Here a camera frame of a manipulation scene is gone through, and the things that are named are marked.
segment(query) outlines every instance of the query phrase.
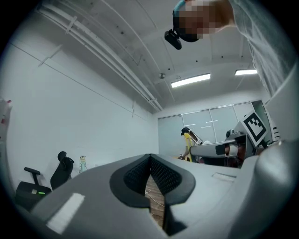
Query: office chair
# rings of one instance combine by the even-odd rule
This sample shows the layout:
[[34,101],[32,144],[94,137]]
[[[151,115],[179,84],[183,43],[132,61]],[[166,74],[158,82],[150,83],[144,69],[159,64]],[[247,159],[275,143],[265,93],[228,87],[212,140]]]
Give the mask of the office chair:
[[[50,183],[53,190],[64,184],[71,178],[71,172],[73,170],[74,161],[66,157],[66,152],[60,152],[58,154],[58,165],[55,173],[53,174]],[[41,172],[25,167],[25,171],[32,173],[34,184],[28,182],[20,182],[16,190],[15,202],[22,206],[26,210],[30,211],[41,199],[51,193],[51,189],[39,185],[37,175]]]

